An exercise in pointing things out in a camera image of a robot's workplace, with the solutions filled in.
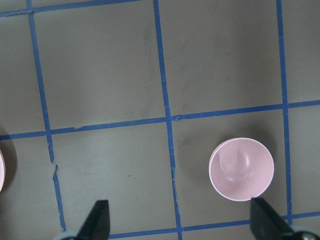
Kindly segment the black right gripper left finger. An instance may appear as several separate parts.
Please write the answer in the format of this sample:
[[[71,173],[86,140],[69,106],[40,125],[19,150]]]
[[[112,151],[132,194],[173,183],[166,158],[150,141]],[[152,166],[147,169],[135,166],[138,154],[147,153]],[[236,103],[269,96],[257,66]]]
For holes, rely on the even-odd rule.
[[[77,240],[108,240],[111,222],[108,200],[97,200],[80,228]]]

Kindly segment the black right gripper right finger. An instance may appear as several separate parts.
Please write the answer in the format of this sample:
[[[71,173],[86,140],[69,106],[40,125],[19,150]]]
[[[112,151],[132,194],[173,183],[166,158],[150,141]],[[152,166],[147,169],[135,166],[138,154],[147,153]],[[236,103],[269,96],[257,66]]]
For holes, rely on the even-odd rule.
[[[250,230],[256,240],[294,240],[294,230],[262,197],[250,200]]]

